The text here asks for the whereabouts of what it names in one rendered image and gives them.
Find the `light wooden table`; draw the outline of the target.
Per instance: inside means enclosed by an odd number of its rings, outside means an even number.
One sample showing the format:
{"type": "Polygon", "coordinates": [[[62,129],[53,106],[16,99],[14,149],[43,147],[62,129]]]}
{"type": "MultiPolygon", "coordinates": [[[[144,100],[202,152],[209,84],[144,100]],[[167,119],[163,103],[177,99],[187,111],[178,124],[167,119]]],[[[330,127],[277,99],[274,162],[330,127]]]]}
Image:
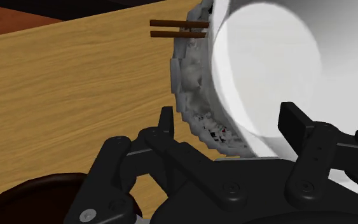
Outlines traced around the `light wooden table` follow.
{"type": "Polygon", "coordinates": [[[183,20],[200,0],[164,0],[0,35],[0,193],[86,172],[111,136],[135,138],[174,106],[173,41],[152,19],[183,20]]]}

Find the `grey rough textured bowl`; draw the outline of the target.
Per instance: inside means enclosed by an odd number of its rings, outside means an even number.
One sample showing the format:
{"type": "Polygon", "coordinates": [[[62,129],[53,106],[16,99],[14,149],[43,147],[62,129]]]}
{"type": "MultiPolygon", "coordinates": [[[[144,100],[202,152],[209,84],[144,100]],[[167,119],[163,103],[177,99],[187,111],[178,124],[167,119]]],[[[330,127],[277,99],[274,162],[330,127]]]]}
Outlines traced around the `grey rough textured bowl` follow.
{"type": "Polygon", "coordinates": [[[205,32],[204,38],[174,38],[170,60],[171,91],[176,108],[190,131],[210,149],[226,156],[255,157],[246,138],[231,124],[212,80],[211,56],[216,34],[229,12],[230,0],[202,0],[187,14],[188,22],[209,22],[208,28],[182,28],[205,32]]]}

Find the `dark brown bowl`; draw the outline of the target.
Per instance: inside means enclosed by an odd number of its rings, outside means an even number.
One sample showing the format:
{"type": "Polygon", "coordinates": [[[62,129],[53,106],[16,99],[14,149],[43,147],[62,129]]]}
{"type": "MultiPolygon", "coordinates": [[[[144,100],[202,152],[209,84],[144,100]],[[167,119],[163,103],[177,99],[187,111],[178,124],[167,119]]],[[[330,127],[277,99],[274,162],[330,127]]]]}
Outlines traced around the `dark brown bowl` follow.
{"type": "Polygon", "coordinates": [[[0,194],[0,224],[63,224],[86,178],[60,173],[30,179],[0,194]]]}

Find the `large white cup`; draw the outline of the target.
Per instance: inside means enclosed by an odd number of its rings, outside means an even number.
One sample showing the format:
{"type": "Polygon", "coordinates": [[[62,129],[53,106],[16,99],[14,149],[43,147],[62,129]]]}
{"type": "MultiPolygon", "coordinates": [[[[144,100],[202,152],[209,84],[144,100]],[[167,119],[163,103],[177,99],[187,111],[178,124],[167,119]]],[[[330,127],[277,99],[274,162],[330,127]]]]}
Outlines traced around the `large white cup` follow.
{"type": "Polygon", "coordinates": [[[296,160],[283,101],[358,130],[358,0],[214,0],[209,42],[219,101],[257,156],[296,160]]]}

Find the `brown chopstick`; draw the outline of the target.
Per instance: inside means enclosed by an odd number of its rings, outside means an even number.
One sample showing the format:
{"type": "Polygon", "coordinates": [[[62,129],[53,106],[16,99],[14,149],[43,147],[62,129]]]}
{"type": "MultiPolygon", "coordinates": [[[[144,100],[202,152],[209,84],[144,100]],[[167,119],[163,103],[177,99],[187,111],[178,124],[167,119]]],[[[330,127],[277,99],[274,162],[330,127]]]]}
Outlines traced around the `brown chopstick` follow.
{"type": "Polygon", "coordinates": [[[152,38],[204,38],[205,32],[187,32],[187,31],[151,31],[152,38]]]}
{"type": "Polygon", "coordinates": [[[181,20],[150,20],[151,27],[182,27],[182,28],[208,28],[208,22],[181,21],[181,20]]]}

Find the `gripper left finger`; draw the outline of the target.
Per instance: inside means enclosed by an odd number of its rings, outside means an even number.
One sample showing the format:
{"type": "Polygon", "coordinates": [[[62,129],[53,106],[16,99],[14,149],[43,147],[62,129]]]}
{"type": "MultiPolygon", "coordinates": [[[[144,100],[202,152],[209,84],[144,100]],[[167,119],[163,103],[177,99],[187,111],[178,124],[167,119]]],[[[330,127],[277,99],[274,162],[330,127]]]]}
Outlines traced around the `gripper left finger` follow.
{"type": "Polygon", "coordinates": [[[107,139],[63,224],[134,224],[135,200],[123,180],[133,183],[143,174],[152,175],[169,197],[193,183],[223,211],[238,211],[246,205],[241,180],[221,174],[217,162],[173,136],[173,109],[164,106],[158,125],[141,130],[134,141],[125,136],[107,139]]]}

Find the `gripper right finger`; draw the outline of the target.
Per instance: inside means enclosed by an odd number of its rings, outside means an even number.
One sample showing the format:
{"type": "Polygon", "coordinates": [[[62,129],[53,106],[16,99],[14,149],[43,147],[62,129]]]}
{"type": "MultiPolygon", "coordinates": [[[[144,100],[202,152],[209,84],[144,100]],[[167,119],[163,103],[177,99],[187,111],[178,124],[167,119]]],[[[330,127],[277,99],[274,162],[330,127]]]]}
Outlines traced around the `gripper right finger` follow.
{"type": "Polygon", "coordinates": [[[351,136],[330,123],[313,121],[293,102],[281,103],[278,128],[298,155],[285,185],[291,205],[305,209],[318,204],[331,169],[344,171],[358,185],[358,130],[351,136]]]}

